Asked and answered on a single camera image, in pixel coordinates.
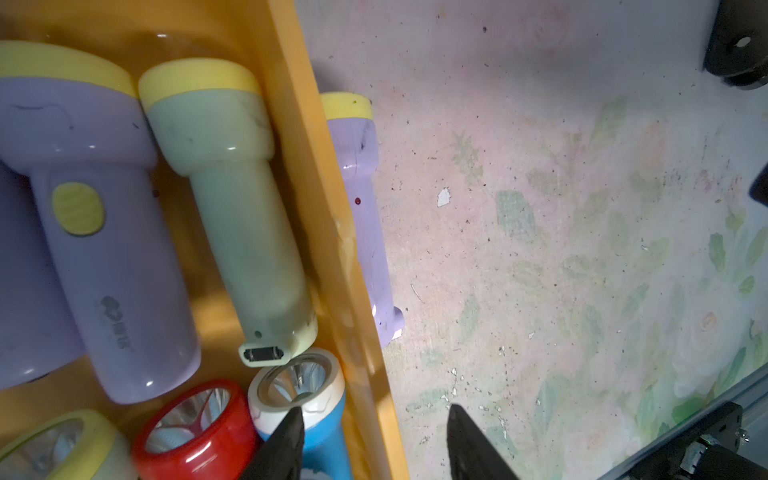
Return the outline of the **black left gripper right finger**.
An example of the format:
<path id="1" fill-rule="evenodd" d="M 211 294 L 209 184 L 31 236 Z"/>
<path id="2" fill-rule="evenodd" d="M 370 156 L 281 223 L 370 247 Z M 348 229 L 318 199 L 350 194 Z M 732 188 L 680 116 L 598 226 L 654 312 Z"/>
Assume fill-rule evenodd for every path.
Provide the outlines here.
<path id="1" fill-rule="evenodd" d="M 447 448 L 453 480 L 518 480 L 485 434 L 458 404 L 449 408 Z"/>

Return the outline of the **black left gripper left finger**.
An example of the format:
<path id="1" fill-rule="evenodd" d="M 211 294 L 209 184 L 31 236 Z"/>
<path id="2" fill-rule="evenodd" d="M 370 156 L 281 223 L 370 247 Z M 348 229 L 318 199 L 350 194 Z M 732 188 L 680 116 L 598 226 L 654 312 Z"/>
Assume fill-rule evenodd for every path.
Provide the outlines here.
<path id="1" fill-rule="evenodd" d="M 305 428 L 302 411 L 292 408 L 269 439 L 256 451 L 240 480 L 299 480 Z"/>

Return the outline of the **lilac flashlight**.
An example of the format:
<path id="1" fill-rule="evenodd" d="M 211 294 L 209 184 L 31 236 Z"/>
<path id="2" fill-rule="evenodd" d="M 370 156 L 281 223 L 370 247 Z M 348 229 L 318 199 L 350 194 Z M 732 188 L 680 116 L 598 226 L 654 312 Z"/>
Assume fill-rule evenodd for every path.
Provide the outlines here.
<path id="1" fill-rule="evenodd" d="M 320 95 L 322 107 L 354 217 L 358 262 L 382 347 L 402 335 L 405 318 L 393 301 L 379 209 L 372 176 L 379 166 L 379 143 L 372 102 L 352 92 Z"/>
<path id="2" fill-rule="evenodd" d="M 131 75 L 72 48 L 3 41 L 1 159 L 31 183 L 106 394 L 135 404 L 188 380 L 201 346 L 154 195 L 157 152 Z"/>
<path id="3" fill-rule="evenodd" d="M 1 167 L 1 388 L 32 382 L 85 349 L 26 177 Z"/>

